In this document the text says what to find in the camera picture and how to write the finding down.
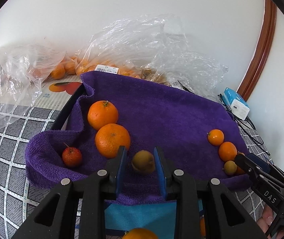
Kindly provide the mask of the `person's right hand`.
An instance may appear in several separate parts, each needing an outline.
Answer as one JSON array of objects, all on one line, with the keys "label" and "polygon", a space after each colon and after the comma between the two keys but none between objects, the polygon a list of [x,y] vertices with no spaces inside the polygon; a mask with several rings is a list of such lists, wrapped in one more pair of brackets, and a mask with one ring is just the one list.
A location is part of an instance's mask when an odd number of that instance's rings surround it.
[{"label": "person's right hand", "polygon": [[[259,218],[256,223],[261,228],[261,230],[266,233],[269,229],[269,226],[272,224],[274,219],[273,210],[268,206],[265,205],[262,216]],[[275,239],[281,239],[284,237],[284,229],[277,232]]]}]

